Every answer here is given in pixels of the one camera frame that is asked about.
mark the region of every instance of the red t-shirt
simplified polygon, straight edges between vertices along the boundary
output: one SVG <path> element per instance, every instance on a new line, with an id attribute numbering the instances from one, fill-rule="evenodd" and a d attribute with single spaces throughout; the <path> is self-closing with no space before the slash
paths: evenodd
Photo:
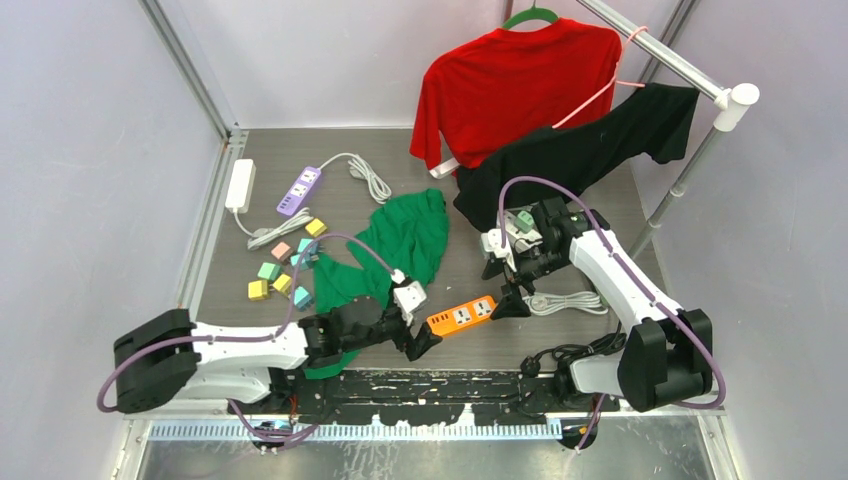
<path id="1" fill-rule="evenodd" d="M 427 73 L 409 153 L 442 162 L 439 132 L 456 160 L 476 168 L 500 147 L 562 120 L 606 85 L 621 56 L 608 28 L 561 18 L 541 30 L 498 28 L 439 57 Z M 613 89 L 565 124 L 610 110 Z"/>

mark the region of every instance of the clothes hanger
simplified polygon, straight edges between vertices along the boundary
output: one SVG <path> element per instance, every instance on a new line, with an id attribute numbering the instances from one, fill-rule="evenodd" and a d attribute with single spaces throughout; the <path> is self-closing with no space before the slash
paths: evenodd
<path id="1" fill-rule="evenodd" d="M 530 20 L 544 20 L 548 23 L 555 23 L 559 20 L 559 15 L 548 10 L 547 8 L 536 8 L 536 0 L 533 0 L 533 6 L 524 10 L 523 12 L 518 12 L 509 20 L 504 22 L 501 28 L 509 30 L 510 28 L 518 25 L 519 23 L 524 23 Z"/>
<path id="2" fill-rule="evenodd" d="M 647 32 L 647 31 L 648 31 L 648 27 L 639 27 L 633 33 L 631 33 L 630 36 L 627 37 L 627 41 L 624 42 L 624 45 L 621 46 L 621 57 L 624 56 L 624 50 L 627 49 L 627 45 L 630 43 L 630 41 L 633 40 L 636 37 L 636 35 L 639 35 L 640 33 Z M 559 127 L 563 126 L 565 124 L 565 122 L 571 120 L 575 115 L 580 113 L 581 110 L 586 108 L 587 105 L 594 102 L 598 97 L 601 96 L 601 94 L 603 94 L 604 92 L 609 90 L 609 88 L 612 87 L 616 83 L 619 84 L 619 85 L 627 85 L 629 87 L 637 87 L 637 88 L 642 88 L 642 87 L 645 86 L 644 83 L 631 83 L 631 82 L 622 82 L 620 80 L 616 80 L 616 78 L 618 78 L 618 67 L 621 66 L 621 57 L 618 58 L 618 62 L 616 62 L 616 64 L 615 64 L 615 70 L 613 71 L 612 79 L 610 79 L 609 83 L 607 83 L 606 85 L 604 85 L 603 88 L 598 90 L 598 93 L 589 97 L 589 100 L 586 100 L 585 102 L 583 102 L 583 105 L 580 105 L 573 112 L 569 113 L 567 117 L 560 120 L 556 125 L 553 126 L 553 128 L 559 128 Z"/>

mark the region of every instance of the toy block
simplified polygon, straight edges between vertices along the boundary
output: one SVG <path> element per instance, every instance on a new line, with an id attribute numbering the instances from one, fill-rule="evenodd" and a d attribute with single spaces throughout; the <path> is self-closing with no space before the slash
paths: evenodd
<path id="1" fill-rule="evenodd" d="M 291 277 L 283 273 L 279 277 L 277 277 L 277 281 L 274 282 L 274 290 L 288 295 L 289 288 L 291 288 Z"/>
<path id="2" fill-rule="evenodd" d="M 273 282 L 277 280 L 277 277 L 282 273 L 283 267 L 276 263 L 268 263 L 265 262 L 259 267 L 259 273 L 256 274 L 257 277 L 268 280 L 269 282 Z"/>
<path id="3" fill-rule="evenodd" d="M 527 233 L 530 230 L 533 230 L 535 223 L 533 222 L 533 215 L 530 215 L 530 212 L 524 210 L 519 212 L 519 214 L 515 217 L 515 226 L 521 230 L 521 233 Z"/>
<path id="4" fill-rule="evenodd" d="M 294 250 L 287 244 L 286 242 L 280 242 L 271 250 L 271 255 L 277 259 L 277 261 L 285 262 L 287 258 L 294 253 Z"/>
<path id="5" fill-rule="evenodd" d="M 303 240 L 301 240 L 300 244 L 297 246 L 297 253 L 303 253 L 303 250 L 306 248 L 307 245 L 309 245 L 309 242 L 311 241 L 311 238 L 304 238 Z M 315 255 L 316 253 L 318 253 L 318 243 L 313 243 L 312 246 L 309 247 L 309 254 Z"/>
<path id="6" fill-rule="evenodd" d="M 251 301 L 265 300 L 268 293 L 268 280 L 255 280 L 247 284 L 247 298 Z"/>
<path id="7" fill-rule="evenodd" d="M 294 302 L 294 306 L 297 307 L 299 311 L 304 311 L 309 308 L 314 300 L 312 299 L 312 295 L 309 294 L 303 287 L 297 287 L 294 290 L 294 295 L 292 296 L 292 301 Z"/>
<path id="8" fill-rule="evenodd" d="M 327 226 L 324 225 L 324 222 L 316 218 L 315 220 L 312 220 L 311 222 L 306 224 L 306 231 L 309 232 L 309 234 L 313 237 L 317 237 L 318 235 L 321 235 L 322 233 L 327 231 Z"/>
<path id="9" fill-rule="evenodd" d="M 291 262 L 292 262 L 292 267 L 297 265 L 297 261 L 298 261 L 298 259 L 300 259 L 301 255 L 303 255 L 303 254 L 298 253 L 296 255 L 292 255 L 292 257 L 290 259 Z M 312 256 L 307 255 L 306 258 L 303 259 L 303 263 L 300 264 L 300 271 L 302 272 L 304 270 L 309 270 L 310 268 L 312 268 L 312 265 L 314 265 L 314 264 L 315 264 L 315 260 L 312 258 Z"/>

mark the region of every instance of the purple power strip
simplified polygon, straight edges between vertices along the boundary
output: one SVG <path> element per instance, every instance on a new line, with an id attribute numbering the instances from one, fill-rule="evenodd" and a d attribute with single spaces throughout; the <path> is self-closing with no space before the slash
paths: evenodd
<path id="1" fill-rule="evenodd" d="M 321 170 L 313 167 L 304 168 L 300 172 L 300 177 L 295 180 L 289 191 L 286 192 L 286 196 L 277 205 L 277 212 L 284 217 L 291 217 L 297 213 L 309 200 L 315 188 L 318 187 L 318 180 L 320 179 Z"/>

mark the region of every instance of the led light strip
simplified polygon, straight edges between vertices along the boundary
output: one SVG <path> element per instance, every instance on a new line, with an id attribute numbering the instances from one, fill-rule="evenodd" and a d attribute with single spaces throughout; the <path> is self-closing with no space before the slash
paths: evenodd
<path id="1" fill-rule="evenodd" d="M 298 424 L 294 431 L 308 425 Z M 324 425 L 308 442 L 338 441 L 432 441 L 432 440 L 556 440 L 562 438 L 559 419 L 545 425 Z M 156 421 L 150 441 L 245 441 L 247 430 L 238 420 Z"/>

